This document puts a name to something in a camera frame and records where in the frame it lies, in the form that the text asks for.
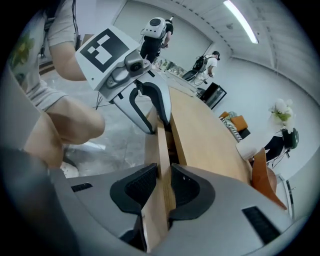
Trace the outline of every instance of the black backpack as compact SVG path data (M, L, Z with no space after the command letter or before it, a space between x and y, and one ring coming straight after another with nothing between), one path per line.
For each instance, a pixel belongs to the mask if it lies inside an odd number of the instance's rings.
M198 72L205 71L207 63L208 63L208 59L210 59L210 58L213 58L213 57L208 57L207 58L206 56L203 56L203 55L200 56L200 57L197 57L192 70L195 70L195 71L198 71Z

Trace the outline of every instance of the wooden board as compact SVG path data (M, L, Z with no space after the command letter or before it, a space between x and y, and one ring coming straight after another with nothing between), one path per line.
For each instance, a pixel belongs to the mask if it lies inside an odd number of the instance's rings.
M197 97L170 88L171 129L181 165L238 179L250 184L251 166L237 149L237 141L212 110ZM168 214L176 207L171 188L168 145L171 138L157 120L153 107L147 115L156 124L156 134L145 137L145 163L158 164L157 184L142 209L148 252L168 233Z
M200 168L250 184L251 166L239 155L237 141L197 97L170 88L171 129L181 165Z
M156 124L156 134L145 136L144 163L157 163L158 178L156 186L142 209L144 236L148 252L168 233L169 212L176 208L176 199L171 188L171 168L166 132L162 121L157 117L154 107L147 115L151 124Z

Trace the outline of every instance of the fluorescent light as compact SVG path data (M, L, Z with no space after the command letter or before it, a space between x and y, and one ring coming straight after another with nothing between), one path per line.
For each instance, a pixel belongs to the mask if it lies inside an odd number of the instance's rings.
M246 21L245 17L241 14L241 12L237 9L237 7L229 0L224 1L223 4L233 13L236 19L240 22L241 26L244 28L245 32L249 36L252 43L257 44L258 40L252 31L249 23Z

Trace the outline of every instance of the white sneaker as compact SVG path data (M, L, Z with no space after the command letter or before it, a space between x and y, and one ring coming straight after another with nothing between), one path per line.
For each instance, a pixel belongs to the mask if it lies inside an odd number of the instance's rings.
M79 171L76 167L67 162L62 162L60 169L63 171L64 176L69 178L79 177Z

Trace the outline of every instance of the chair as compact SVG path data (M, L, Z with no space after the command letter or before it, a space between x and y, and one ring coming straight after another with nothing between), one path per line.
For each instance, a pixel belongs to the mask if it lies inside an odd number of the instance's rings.
M254 156L252 186L284 210L287 209L276 195L277 178L274 172L267 168L266 151L264 148Z

